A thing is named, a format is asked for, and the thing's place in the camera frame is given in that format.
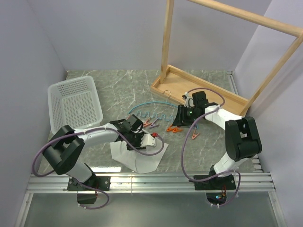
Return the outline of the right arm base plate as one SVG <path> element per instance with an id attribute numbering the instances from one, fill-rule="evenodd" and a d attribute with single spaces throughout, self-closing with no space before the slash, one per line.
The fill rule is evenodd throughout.
<path id="1" fill-rule="evenodd" d="M 235 190 L 236 184 L 232 175 L 226 177 L 216 177 L 203 182 L 194 182 L 196 191 L 213 191 L 213 190 Z"/>

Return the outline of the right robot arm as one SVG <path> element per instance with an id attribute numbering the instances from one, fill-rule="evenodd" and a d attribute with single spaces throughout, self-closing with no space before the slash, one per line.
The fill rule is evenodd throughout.
<path id="1" fill-rule="evenodd" d="M 209 190 L 219 190 L 231 183 L 232 174 L 247 159 L 262 151 L 255 119 L 233 114 L 215 102 L 210 103 L 206 97 L 205 88 L 194 88 L 182 96 L 184 104 L 178 106 L 173 126 L 188 126 L 189 132 L 195 130 L 197 123 L 205 119 L 225 131 L 225 154 L 213 166 L 208 176 L 185 177 Z"/>

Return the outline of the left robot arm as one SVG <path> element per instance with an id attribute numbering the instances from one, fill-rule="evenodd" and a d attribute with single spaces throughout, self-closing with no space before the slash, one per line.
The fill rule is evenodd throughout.
<path id="1" fill-rule="evenodd" d="M 42 155 L 58 175 L 67 174 L 77 179 L 84 190 L 91 190 L 98 187 L 98 180 L 91 168 L 78 160 L 81 152 L 97 144 L 123 141 L 123 138 L 130 142 L 127 149 L 140 150 L 143 136 L 143 122 L 134 115 L 86 132 L 66 125 L 52 137 L 57 141 L 43 150 Z"/>

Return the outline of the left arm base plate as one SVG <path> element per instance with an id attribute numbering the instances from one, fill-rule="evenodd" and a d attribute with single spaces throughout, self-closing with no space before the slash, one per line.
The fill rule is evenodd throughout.
<path id="1" fill-rule="evenodd" d="M 109 191 L 111 183 L 110 176 L 92 176 L 83 184 L 102 191 Z M 75 178 L 71 178 L 68 182 L 67 191 L 89 191 L 86 187 L 81 186 Z"/>

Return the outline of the white underwear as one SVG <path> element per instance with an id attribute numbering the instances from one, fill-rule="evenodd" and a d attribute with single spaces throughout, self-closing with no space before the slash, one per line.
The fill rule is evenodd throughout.
<path id="1" fill-rule="evenodd" d="M 125 141 L 110 143 L 111 156 L 115 161 L 139 174 L 155 171 L 169 146 L 167 143 L 164 143 L 164 148 L 159 154 L 144 156 L 134 150 L 127 150 L 126 145 Z"/>

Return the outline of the purple clothespin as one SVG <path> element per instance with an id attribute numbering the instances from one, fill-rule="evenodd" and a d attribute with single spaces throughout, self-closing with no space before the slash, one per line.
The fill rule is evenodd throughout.
<path id="1" fill-rule="evenodd" d="M 157 124 L 156 121 L 154 121 L 153 123 L 150 124 L 150 128 L 155 128 L 158 126 L 159 126 L 159 124 Z"/>

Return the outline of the blue wire hanger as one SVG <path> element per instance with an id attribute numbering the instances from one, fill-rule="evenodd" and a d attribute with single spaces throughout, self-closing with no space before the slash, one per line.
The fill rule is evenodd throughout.
<path id="1" fill-rule="evenodd" d="M 175 120 L 178 103 L 164 98 L 164 100 L 156 99 L 136 104 L 127 111 L 127 115 L 134 114 L 141 118 L 144 122 L 150 118 L 151 123 L 156 121 L 157 124 L 166 124 L 167 128 L 172 125 Z"/>

